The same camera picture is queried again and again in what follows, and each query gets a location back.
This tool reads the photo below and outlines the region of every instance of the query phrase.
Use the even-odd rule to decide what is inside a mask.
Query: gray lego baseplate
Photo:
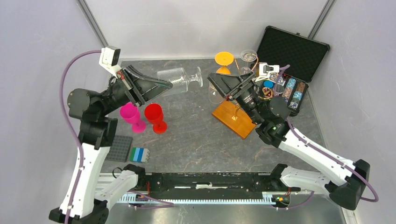
[[[109,153],[105,160],[126,162],[128,161],[129,151],[132,148],[132,137],[116,135],[112,146],[110,147]]]

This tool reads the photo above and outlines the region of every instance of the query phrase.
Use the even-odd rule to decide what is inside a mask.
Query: case lid
[[[268,26],[257,50],[259,62],[283,67],[285,73],[310,82],[330,45]]]

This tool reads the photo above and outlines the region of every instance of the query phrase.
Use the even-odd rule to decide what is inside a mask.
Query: white wall
[[[310,85],[325,141],[371,164],[377,204],[360,201],[360,224],[395,223],[396,2],[337,1],[316,39],[331,50]],[[372,198],[369,189],[364,196]]]
[[[326,0],[87,0],[121,58],[238,56],[268,25],[307,36]]]
[[[74,56],[100,45],[74,0],[0,1],[0,21],[0,223],[51,224],[77,156],[60,111],[60,77]],[[65,96],[104,89],[109,75],[98,60],[72,66]]]

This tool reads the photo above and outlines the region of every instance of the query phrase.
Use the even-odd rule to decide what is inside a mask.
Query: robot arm
[[[264,143],[296,155],[320,171],[298,170],[280,164],[273,173],[284,185],[318,191],[341,207],[356,209],[366,185],[347,167],[368,180],[370,165],[363,160],[353,162],[342,158],[293,128],[287,120],[290,111],[285,101],[281,97],[259,99],[252,82],[255,78],[254,73],[239,77],[212,73],[208,79],[222,97],[236,100],[252,122],[260,124],[256,132]]]
[[[141,106],[172,88],[172,83],[147,77],[132,65],[121,68],[117,64],[119,54],[120,50],[114,47],[106,47],[101,51],[99,64],[115,77],[105,91],[98,93],[75,89],[68,96],[69,116],[81,121],[78,139],[82,143],[84,158],[78,154],[64,201],[59,208],[50,212],[49,218],[58,223],[65,221],[68,209],[69,223],[104,223],[116,201],[128,190],[142,184],[139,176],[144,176],[145,170],[128,165],[117,179],[95,194],[100,170],[117,127],[117,119],[108,118],[107,115],[128,102]],[[73,206],[69,207],[80,160],[84,160],[84,166],[73,195]]]

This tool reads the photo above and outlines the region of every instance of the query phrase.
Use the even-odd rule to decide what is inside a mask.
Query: metal frame
[[[315,24],[313,24],[313,27],[308,34],[309,39],[314,39],[316,34],[318,33],[320,27],[322,27],[323,22],[326,20],[326,17],[330,13],[330,10],[332,9],[334,3],[336,0],[327,0],[325,6],[323,6],[322,11],[319,14],[319,17],[316,19]]]
[[[86,3],[85,0],[77,0],[78,5],[81,8],[81,11],[83,11],[89,25],[91,26],[93,32],[95,33],[96,37],[98,38],[100,44],[102,47],[106,47],[109,45],[107,42],[105,36],[103,35],[102,30],[100,29],[98,22],[96,22],[95,17],[93,16],[91,10],[88,7],[88,4]]]

